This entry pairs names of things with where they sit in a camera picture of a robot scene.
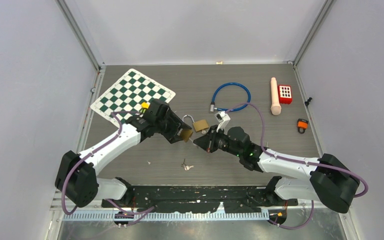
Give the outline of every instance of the gray floor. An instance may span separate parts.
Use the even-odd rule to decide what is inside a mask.
[[[227,82],[241,83],[250,90],[251,102],[263,112],[266,121],[264,142],[268,142],[270,148],[285,154],[318,157],[311,129],[305,134],[297,132],[297,119],[308,117],[289,64],[108,66],[100,92],[103,93],[130,68],[176,92],[170,107],[178,116],[190,114],[196,121],[206,119],[210,125],[217,124],[214,114],[209,113],[214,91]],[[292,104],[282,105],[278,116],[270,112],[271,77],[276,77],[278,84],[291,85],[293,94]],[[220,91],[215,102],[218,107],[229,108],[246,102],[246,99],[247,94],[240,87],[228,86]],[[246,107],[229,115],[228,128],[241,126],[253,142],[260,142],[262,124],[253,108]],[[116,130],[113,124],[95,114],[86,148]],[[195,133],[191,138],[198,136],[201,133]],[[185,158],[187,165],[194,166],[189,171],[181,167]],[[130,148],[99,174],[101,178],[122,177],[134,185],[265,185],[272,176],[271,173],[246,170],[237,157],[226,152],[208,154],[191,142],[169,144],[160,135]]]

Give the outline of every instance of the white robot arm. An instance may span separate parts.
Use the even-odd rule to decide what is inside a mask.
[[[251,142],[250,136],[241,127],[232,127],[225,134],[224,128],[230,120],[225,112],[217,113],[216,118],[220,124],[211,126],[205,135],[195,139],[195,145],[208,153],[220,149],[238,156],[239,163],[248,170],[294,178],[275,176],[271,179],[264,191],[269,204],[279,205],[289,199],[306,199],[321,201],[339,213],[348,211],[360,181],[342,171],[316,165],[321,163],[348,170],[336,157],[324,154],[321,158],[305,158],[261,148]],[[72,151],[64,154],[55,186],[63,191],[66,184],[65,195],[80,208],[92,200],[128,201],[129,183],[121,178],[103,179],[96,176],[118,155],[155,133],[162,134],[172,144],[189,139],[191,127],[175,115],[167,103],[154,99],[143,116],[132,116],[122,125],[122,132],[114,132],[79,154]],[[78,167],[69,175],[75,165]]]
[[[348,212],[360,180],[355,174],[348,174],[349,170],[336,157],[324,154],[321,158],[306,158],[262,148],[251,142],[239,126],[225,134],[224,128],[230,120],[225,112],[218,112],[215,117],[219,125],[211,126],[206,135],[193,143],[207,153],[220,149],[238,156],[239,163],[250,171],[283,175],[273,177],[264,191],[273,205],[282,200],[305,199],[320,201],[339,213]]]
[[[97,178],[99,172],[124,151],[156,133],[173,144],[189,139],[190,129],[192,128],[174,114],[166,102],[154,99],[142,116],[134,115],[127,119],[121,126],[121,132],[114,132],[79,154],[72,151],[64,154],[55,187],[80,208],[92,200],[120,200],[129,184],[120,178]],[[75,165],[78,167],[70,174]]]

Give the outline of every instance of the orange padlock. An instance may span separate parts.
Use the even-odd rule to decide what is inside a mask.
[[[298,126],[298,133],[303,134],[306,132],[306,129],[309,127],[309,121],[299,118],[298,123],[296,125]]]

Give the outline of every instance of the blue cable lock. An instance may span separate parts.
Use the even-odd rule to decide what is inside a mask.
[[[214,110],[219,110],[219,111],[227,111],[228,110],[228,108],[215,107],[215,105],[216,105],[216,96],[219,93],[219,91],[222,88],[224,88],[226,86],[230,86],[230,85],[235,85],[235,86],[243,88],[246,91],[246,94],[248,94],[248,100],[246,102],[247,103],[251,102],[251,93],[250,93],[250,91],[248,90],[248,88],[246,86],[244,86],[244,85],[242,85],[240,83],[237,83],[237,82],[228,82],[228,83],[225,83],[225,84],[219,86],[217,88],[217,90],[215,90],[214,95],[212,96],[212,100],[211,100],[210,106],[209,106],[209,111],[210,112],[214,112]],[[238,108],[234,108],[234,109],[231,110],[231,112],[236,112],[236,111],[242,110],[242,109],[246,108],[247,106],[248,105],[245,104],[245,105],[240,106]]]

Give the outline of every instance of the chessboard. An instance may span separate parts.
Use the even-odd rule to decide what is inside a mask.
[[[142,109],[142,103],[150,104],[152,99],[169,103],[175,95],[174,91],[131,68],[99,96],[90,108],[119,127],[118,122],[111,116],[112,112],[139,112]],[[122,124],[131,116],[131,113],[117,114]]]

